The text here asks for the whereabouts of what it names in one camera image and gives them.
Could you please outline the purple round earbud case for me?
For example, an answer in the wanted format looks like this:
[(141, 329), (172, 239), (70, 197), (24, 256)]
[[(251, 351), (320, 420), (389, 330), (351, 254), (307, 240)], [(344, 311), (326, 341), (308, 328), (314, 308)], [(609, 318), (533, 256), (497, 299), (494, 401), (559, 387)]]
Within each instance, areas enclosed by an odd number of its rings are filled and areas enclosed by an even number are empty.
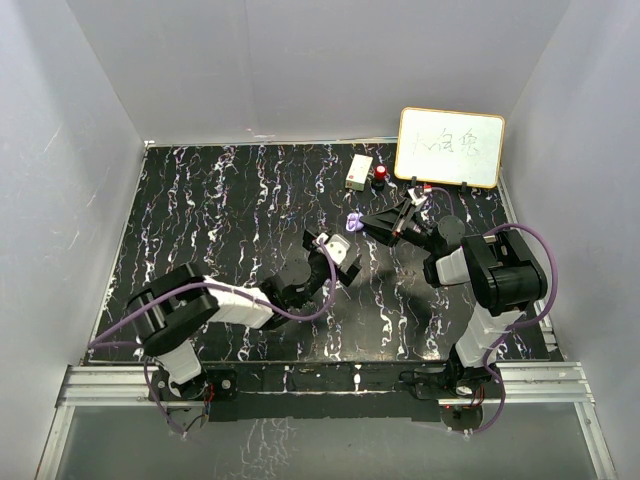
[(347, 215), (345, 229), (347, 232), (359, 232), (364, 228), (361, 219), (363, 214), (360, 212), (351, 212)]

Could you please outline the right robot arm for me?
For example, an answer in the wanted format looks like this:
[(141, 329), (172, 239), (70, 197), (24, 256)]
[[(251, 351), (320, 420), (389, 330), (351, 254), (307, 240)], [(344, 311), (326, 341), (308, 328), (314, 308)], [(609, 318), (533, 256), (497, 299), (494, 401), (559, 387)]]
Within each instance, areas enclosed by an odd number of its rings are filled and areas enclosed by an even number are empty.
[(521, 233), (506, 227), (468, 235), (463, 221), (454, 215), (427, 225), (408, 198), (365, 215), (360, 222), (363, 231), (383, 245), (405, 241), (425, 250), (423, 272), (431, 287), (469, 284), (475, 298), (472, 316), (444, 366), (403, 372), (399, 380), (414, 390), (437, 389), (460, 397), (490, 382), (502, 337), (547, 294), (546, 274)]

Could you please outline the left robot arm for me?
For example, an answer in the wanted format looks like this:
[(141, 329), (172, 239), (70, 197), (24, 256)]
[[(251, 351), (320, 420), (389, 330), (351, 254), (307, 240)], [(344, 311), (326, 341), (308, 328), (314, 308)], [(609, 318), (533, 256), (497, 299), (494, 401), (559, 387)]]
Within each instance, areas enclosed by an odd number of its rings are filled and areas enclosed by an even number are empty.
[(305, 231), (308, 256), (287, 261), (259, 286), (233, 286), (184, 264), (130, 297), (127, 313), (144, 353), (168, 375), (166, 383), (194, 399), (207, 376), (190, 338), (207, 323), (275, 329), (314, 320), (334, 302), (337, 285), (349, 286), (361, 270), (356, 247), (340, 234)]

